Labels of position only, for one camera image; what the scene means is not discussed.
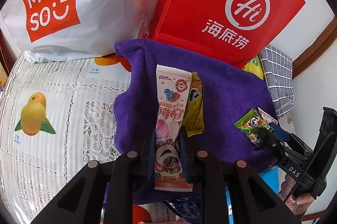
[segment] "black cable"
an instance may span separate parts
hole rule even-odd
[[[284,203],[287,202],[287,200],[290,198],[290,196],[294,193],[294,191],[297,189],[298,185],[300,184],[300,182],[302,181],[303,177],[305,176],[305,174],[307,173],[307,171],[309,170],[309,168],[311,167],[312,163],[314,162],[316,156],[318,155],[318,153],[321,151],[321,149],[323,148],[324,144],[326,143],[326,141],[328,140],[328,138],[330,138],[332,135],[334,135],[335,132],[330,132],[330,134],[325,138],[325,140],[323,141],[323,143],[321,144],[321,146],[318,148],[317,152],[314,154],[313,158],[311,159],[311,161],[309,162],[307,168],[304,170],[304,172],[302,173],[302,175],[300,176],[300,178],[296,181],[294,187],[291,189],[290,193],[287,195],[287,197],[284,200]]]

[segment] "gray plaid cloth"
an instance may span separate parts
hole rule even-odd
[[[260,52],[265,80],[280,119],[294,107],[293,63],[290,57],[268,45]]]

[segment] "purple cloth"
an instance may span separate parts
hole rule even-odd
[[[157,64],[198,72],[204,88],[205,130],[192,138],[200,148],[219,160],[245,160],[259,172],[276,161],[271,150],[255,152],[255,145],[234,123],[250,109],[260,107],[277,118],[266,83],[249,72],[227,63],[160,42],[138,39],[115,45],[116,53],[131,65],[129,89],[114,103],[117,121],[115,145],[119,152],[133,149],[155,127],[158,114]],[[152,184],[134,194],[134,204],[176,199],[189,193],[154,190]]]

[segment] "orange logo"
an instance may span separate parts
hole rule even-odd
[[[80,24],[76,0],[23,0],[30,41]]]

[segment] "pink ice cream scoop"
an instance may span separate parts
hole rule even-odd
[[[164,120],[157,120],[156,139],[168,138],[170,135],[169,125]]]

